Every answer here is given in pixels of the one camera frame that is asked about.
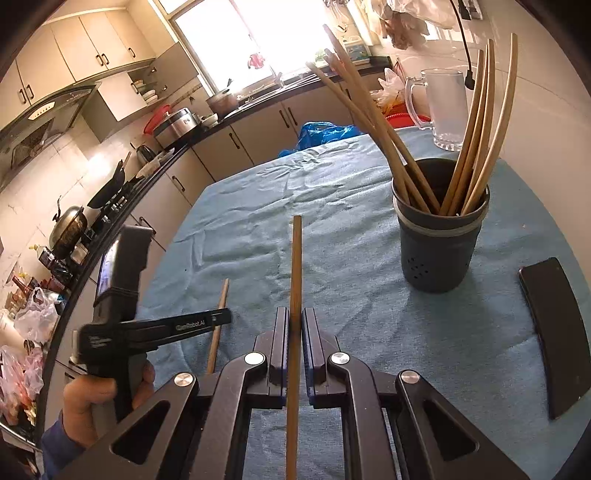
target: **faucet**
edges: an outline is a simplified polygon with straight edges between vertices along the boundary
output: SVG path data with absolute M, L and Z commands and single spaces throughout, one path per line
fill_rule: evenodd
M 279 72 L 275 76 L 275 79 L 273 80 L 273 83 L 275 83 L 276 85 L 279 85 L 279 88 L 283 88 L 285 86 L 285 83 L 283 83 L 283 80 L 281 80 L 282 75 L 283 75 L 283 72 Z

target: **range hood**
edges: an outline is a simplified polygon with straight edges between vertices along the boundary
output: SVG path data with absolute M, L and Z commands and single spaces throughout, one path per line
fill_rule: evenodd
M 0 191 L 74 123 L 96 85 L 71 87 L 32 106 L 0 132 Z

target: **black cable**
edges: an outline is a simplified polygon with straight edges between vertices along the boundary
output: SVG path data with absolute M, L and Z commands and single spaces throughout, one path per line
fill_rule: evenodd
M 460 14 L 457 12 L 456 4 L 453 0 L 449 0 L 453 7 L 453 11 L 456 14 L 457 24 L 460 26 L 460 32 L 462 33 L 462 41 L 464 42 L 464 49 L 466 50 L 466 57 L 468 57 L 468 71 L 466 73 L 466 81 L 464 85 L 469 90 L 474 90 L 474 75 L 472 73 L 472 61 L 470 59 L 470 52 L 468 52 L 468 44 L 466 43 L 466 36 L 464 35 L 464 28 L 462 27 L 462 21 L 460 20 Z

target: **metal screw head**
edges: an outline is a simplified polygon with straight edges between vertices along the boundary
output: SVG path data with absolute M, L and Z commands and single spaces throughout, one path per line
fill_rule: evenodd
M 244 361 L 248 365 L 260 365 L 265 361 L 265 355 L 259 352 L 250 352 L 244 356 Z
M 421 376 L 414 370 L 405 370 L 400 374 L 400 378 L 402 378 L 404 383 L 410 384 L 417 383 L 419 380 L 421 380 Z
M 174 377 L 174 383 L 176 383 L 179 387 L 188 387 L 193 383 L 193 376 L 186 372 L 177 374 L 177 376 Z
M 330 356 L 330 361 L 337 365 L 344 365 L 349 362 L 351 358 L 344 352 L 336 352 Z

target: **stainless steel pot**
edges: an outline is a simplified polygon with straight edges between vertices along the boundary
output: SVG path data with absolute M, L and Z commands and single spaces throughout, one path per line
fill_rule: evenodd
M 84 216 L 84 207 L 72 206 L 60 215 L 58 203 L 56 221 L 49 236 L 49 248 L 58 260 L 63 260 L 72 253 L 82 234 L 88 227 Z
M 154 138 L 162 148 L 168 148 L 175 140 L 181 138 L 185 133 L 199 125 L 188 108 L 181 108 L 178 112 L 167 113 L 156 128 Z

